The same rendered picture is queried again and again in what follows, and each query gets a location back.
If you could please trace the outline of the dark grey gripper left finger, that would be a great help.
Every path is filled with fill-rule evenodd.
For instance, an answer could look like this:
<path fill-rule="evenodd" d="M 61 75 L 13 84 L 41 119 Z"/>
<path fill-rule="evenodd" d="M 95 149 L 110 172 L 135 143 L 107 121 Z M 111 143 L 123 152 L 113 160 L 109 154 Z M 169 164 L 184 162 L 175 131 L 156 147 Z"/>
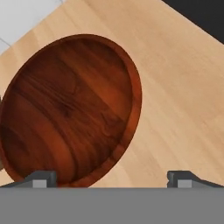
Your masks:
<path fill-rule="evenodd" d="M 50 188 L 57 186 L 57 175 L 55 171 L 35 171 L 24 180 L 12 182 L 3 187 L 24 187 L 24 188 Z"/>

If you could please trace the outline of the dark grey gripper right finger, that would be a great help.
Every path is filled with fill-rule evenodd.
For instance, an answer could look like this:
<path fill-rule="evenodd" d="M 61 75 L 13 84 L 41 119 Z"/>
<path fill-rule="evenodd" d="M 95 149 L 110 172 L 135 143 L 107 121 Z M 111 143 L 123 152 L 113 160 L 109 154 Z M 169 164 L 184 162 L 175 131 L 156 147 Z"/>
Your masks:
<path fill-rule="evenodd" d="M 167 179 L 168 188 L 224 188 L 224 185 L 219 185 L 214 182 L 201 179 L 191 171 L 168 171 Z"/>

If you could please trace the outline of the dark brown wooden bowl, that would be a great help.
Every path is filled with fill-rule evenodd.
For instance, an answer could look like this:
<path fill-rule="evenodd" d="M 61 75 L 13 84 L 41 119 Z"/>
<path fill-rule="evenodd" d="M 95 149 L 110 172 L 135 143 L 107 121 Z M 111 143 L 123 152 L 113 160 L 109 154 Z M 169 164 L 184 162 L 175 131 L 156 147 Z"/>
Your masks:
<path fill-rule="evenodd" d="M 57 39 L 17 71 L 0 102 L 0 159 L 21 181 L 54 172 L 59 187 L 90 187 L 119 162 L 142 109 L 139 72 L 115 41 Z"/>

